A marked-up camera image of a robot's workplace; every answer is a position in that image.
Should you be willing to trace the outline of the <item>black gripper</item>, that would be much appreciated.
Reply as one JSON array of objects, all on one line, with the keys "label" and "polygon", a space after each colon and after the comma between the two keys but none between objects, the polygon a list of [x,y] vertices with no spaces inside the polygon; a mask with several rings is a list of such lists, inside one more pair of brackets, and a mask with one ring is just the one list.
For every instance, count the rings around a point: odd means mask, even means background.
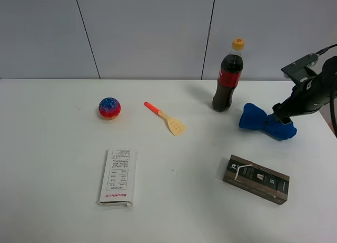
[{"label": "black gripper", "polygon": [[272,107],[274,118],[282,124],[291,123],[290,116],[312,114],[330,101],[331,73],[321,72],[296,85],[289,98]]}]

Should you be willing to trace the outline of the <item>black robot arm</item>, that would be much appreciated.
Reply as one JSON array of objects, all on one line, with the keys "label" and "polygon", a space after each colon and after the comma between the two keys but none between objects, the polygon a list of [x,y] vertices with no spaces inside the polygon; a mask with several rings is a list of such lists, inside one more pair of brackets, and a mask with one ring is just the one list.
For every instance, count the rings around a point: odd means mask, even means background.
[{"label": "black robot arm", "polygon": [[316,74],[310,66],[318,58],[317,54],[309,54],[281,69],[295,86],[284,102],[273,106],[277,121],[288,124],[291,117],[315,113],[336,98],[336,57],[326,60],[321,73]]}]

